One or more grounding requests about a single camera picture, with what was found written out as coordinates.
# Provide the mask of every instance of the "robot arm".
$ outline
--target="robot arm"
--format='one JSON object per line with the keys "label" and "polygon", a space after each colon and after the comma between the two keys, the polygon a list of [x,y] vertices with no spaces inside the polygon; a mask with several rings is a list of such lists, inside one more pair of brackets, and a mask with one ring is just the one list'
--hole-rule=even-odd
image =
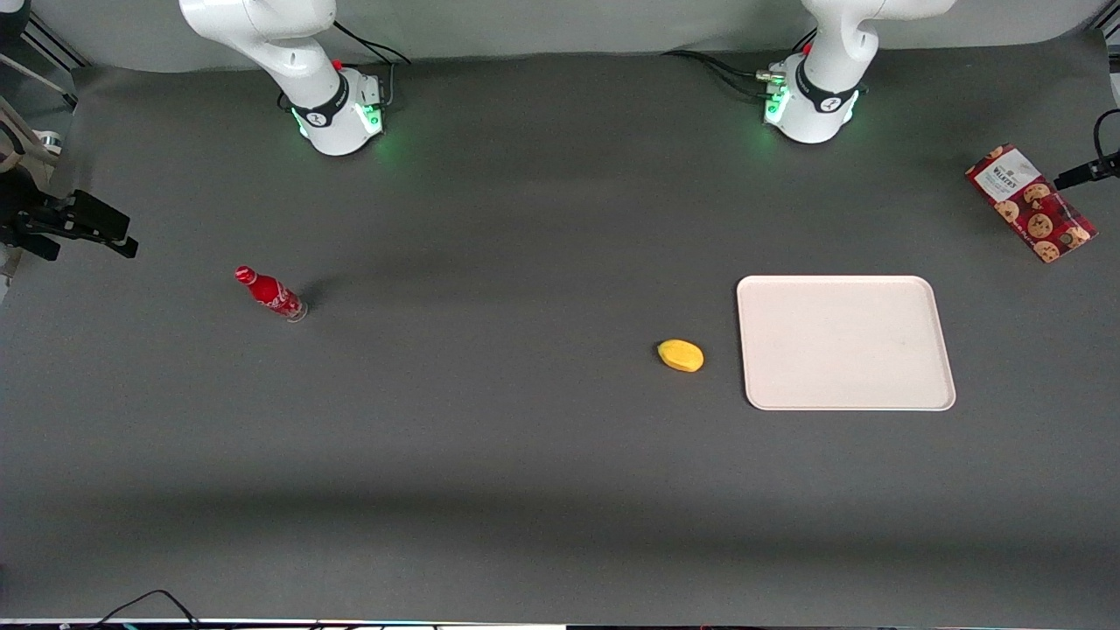
{"label": "robot arm", "polygon": [[879,50],[879,35],[866,20],[917,20],[940,16],[956,0],[803,0],[816,18],[805,74],[829,92],[850,90]]}
{"label": "robot arm", "polygon": [[311,38],[335,21],[335,0],[179,0],[190,28],[245,55],[272,76],[319,151],[340,156],[382,130],[375,77],[336,70]]}
{"label": "robot arm", "polygon": [[[773,64],[777,102],[765,121],[799,142],[823,142],[851,117],[856,86],[879,50],[879,36],[867,20],[916,20],[948,11],[956,0],[802,0],[816,18],[812,52]],[[785,81],[792,75],[791,81]]]}
{"label": "robot arm", "polygon": [[340,78],[311,38],[335,21],[333,1],[180,0],[190,28],[264,68],[292,104],[314,108],[338,91]]}

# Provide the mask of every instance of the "gray backdrop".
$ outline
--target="gray backdrop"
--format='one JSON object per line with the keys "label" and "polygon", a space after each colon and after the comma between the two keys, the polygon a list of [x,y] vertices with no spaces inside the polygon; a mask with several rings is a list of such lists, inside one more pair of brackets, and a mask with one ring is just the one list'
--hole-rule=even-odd
{"label": "gray backdrop", "polygon": [[[1120,619],[1120,183],[1070,192],[1102,235],[1046,266],[963,177],[1004,141],[1092,156],[1099,36],[885,52],[813,147],[679,58],[401,68],[338,159],[263,73],[81,80],[56,184],[140,256],[67,242],[3,303],[4,615],[159,586],[204,617]],[[926,278],[956,406],[752,408],[752,274]]]}

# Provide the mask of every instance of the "white tray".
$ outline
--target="white tray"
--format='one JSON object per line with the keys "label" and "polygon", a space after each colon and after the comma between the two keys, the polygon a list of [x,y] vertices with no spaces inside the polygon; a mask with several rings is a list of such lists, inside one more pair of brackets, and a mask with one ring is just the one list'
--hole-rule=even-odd
{"label": "white tray", "polygon": [[736,289],[747,399],[766,410],[944,411],[956,391],[916,276],[748,276]]}

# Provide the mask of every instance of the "yellow object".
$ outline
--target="yellow object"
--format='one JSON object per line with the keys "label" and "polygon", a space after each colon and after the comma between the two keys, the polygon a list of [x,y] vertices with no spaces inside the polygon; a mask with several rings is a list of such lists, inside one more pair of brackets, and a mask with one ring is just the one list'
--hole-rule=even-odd
{"label": "yellow object", "polygon": [[666,365],[682,372],[694,372],[703,365],[703,352],[693,343],[671,339],[661,342],[657,355]]}

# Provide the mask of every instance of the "red bottle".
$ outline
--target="red bottle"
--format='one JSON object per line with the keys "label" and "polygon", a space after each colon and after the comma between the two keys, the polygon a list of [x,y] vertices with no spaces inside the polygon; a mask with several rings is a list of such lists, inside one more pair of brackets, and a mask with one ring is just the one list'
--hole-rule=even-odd
{"label": "red bottle", "polygon": [[307,305],[272,276],[262,276],[249,267],[237,267],[233,272],[237,281],[249,287],[249,293],[273,313],[289,322],[299,322],[307,315]]}

